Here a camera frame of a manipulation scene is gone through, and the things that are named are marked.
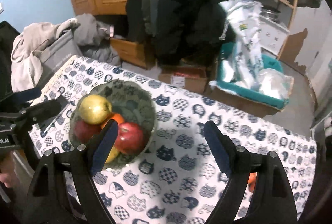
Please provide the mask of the person's left hand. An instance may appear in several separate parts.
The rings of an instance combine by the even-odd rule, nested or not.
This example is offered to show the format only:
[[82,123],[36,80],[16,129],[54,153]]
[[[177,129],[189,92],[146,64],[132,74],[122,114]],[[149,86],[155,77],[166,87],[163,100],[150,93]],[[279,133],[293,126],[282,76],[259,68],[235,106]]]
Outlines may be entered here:
[[1,160],[1,183],[7,188],[13,188],[19,183],[19,179],[15,173],[15,162],[12,153],[6,154]]

